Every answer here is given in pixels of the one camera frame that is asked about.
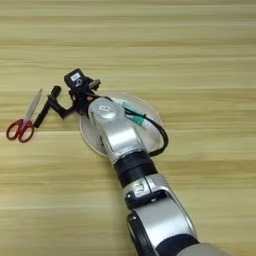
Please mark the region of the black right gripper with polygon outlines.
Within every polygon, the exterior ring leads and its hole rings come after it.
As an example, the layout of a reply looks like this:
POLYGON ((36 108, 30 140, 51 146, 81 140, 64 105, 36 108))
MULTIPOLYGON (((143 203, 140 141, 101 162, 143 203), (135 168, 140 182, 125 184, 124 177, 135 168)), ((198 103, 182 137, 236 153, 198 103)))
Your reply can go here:
POLYGON ((48 103, 50 107, 62 118, 65 119, 67 116, 72 114, 74 111, 78 112, 80 115, 88 115, 88 109, 90 104, 99 98, 98 95, 96 95, 91 90, 97 91, 99 86, 101 84, 101 81, 99 79, 88 79, 88 90, 85 88, 79 88, 79 89, 71 89, 69 91, 69 95, 71 97, 71 100, 73 102, 73 105, 69 107, 68 109, 65 109, 62 107, 57 99, 53 97, 52 95, 48 96, 48 103))

